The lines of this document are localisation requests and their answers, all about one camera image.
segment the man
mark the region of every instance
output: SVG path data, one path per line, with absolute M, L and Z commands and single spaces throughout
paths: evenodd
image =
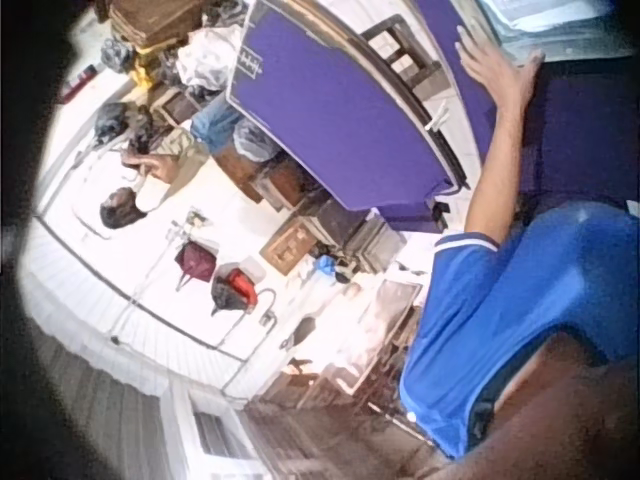
M 436 244 L 401 398 L 444 453 L 471 452 L 443 478 L 597 478 L 584 460 L 602 466 L 620 418 L 637 425 L 629 381 L 637 372 L 638 220 L 603 204 L 567 203 L 511 231 L 525 111 L 543 56 L 516 68 L 481 29 L 459 31 L 462 65 L 495 101 L 496 128 L 465 233 Z M 624 360 L 623 370 L 610 366 Z M 599 383 L 622 403 L 605 401 Z M 626 433 L 616 445 L 637 441 Z M 556 448 L 569 450 L 554 463 Z

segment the dark hair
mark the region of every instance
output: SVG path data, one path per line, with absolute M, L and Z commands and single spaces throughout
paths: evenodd
M 115 205 L 100 205 L 100 219 L 105 227 L 112 230 L 124 228 L 147 216 L 136 206 L 136 194 L 126 188 L 127 195 Z

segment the white stripe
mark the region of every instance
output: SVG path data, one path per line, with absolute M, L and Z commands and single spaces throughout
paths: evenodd
M 487 242 L 486 240 L 480 240 L 479 238 L 465 238 L 463 240 L 456 240 L 455 242 L 443 243 L 442 245 L 438 245 L 434 252 L 438 253 L 442 250 L 447 250 L 449 248 L 455 247 L 463 247 L 465 245 L 478 245 L 481 247 L 487 247 L 489 250 L 494 252 L 498 251 L 498 248 L 491 242 Z

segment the blue t-shirt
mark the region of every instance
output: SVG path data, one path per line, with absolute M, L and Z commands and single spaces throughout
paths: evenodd
M 621 210 L 574 203 L 500 248 L 475 233 L 436 244 L 400 396 L 444 453 L 471 448 L 478 395 L 532 343 L 566 330 L 603 362 L 637 355 L 638 228 Z

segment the maroon bag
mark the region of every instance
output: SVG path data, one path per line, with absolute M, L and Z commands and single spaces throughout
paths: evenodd
M 216 269 L 216 256 L 197 243 L 188 241 L 178 252 L 176 263 L 182 269 L 182 276 L 176 287 L 176 292 L 179 292 L 192 278 L 210 282 Z

